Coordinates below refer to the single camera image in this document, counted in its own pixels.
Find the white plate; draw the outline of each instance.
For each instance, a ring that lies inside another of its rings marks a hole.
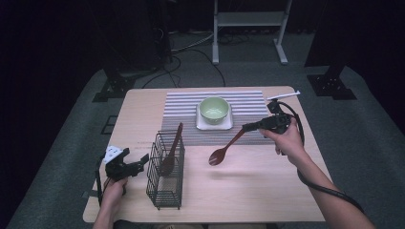
[[[232,120],[232,107],[229,104],[229,112],[228,115],[225,117],[224,121],[218,125],[211,125],[205,122],[203,119],[202,115],[200,114],[200,104],[197,105],[197,111],[196,111],[196,117],[197,117],[197,128],[200,130],[229,130],[233,126],[233,120]]]

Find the green bowl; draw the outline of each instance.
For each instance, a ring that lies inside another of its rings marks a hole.
[[[218,125],[229,113],[229,104],[221,97],[208,97],[200,103],[200,114],[206,123]]]

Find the wooden table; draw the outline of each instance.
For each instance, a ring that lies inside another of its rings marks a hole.
[[[162,126],[169,92],[261,91],[265,99],[294,93],[291,87],[187,88],[131,90],[126,95],[109,145],[129,148],[125,162],[139,161],[149,154],[156,133]],[[300,115],[306,135],[306,150],[329,177],[305,114],[296,96],[283,99]],[[285,156],[277,156],[274,145],[233,145],[224,162],[210,166],[208,158],[224,145],[185,144],[182,206],[158,210],[146,195],[145,172],[130,177],[117,219],[133,222],[221,223],[324,221],[309,189],[298,178],[296,168]],[[105,180],[105,168],[100,168]],[[94,222],[98,213],[96,198],[89,198],[83,219]]]

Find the striped placemat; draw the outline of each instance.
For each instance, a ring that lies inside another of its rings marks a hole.
[[[229,130],[199,130],[196,123],[197,105],[209,96],[224,98],[231,106],[233,127]],[[161,129],[177,130],[183,123],[182,140],[185,146],[226,145],[242,125],[267,117],[267,107],[261,91],[168,93]],[[271,144],[258,131],[245,133],[234,144]]]

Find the black wire rack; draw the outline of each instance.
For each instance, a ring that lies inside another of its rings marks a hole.
[[[180,137],[174,154],[174,167],[169,175],[163,175],[161,163],[168,157],[176,131],[159,131],[156,140],[152,144],[151,157],[148,166],[148,185],[146,194],[152,200],[155,207],[181,207],[182,175],[184,164],[184,144]]]

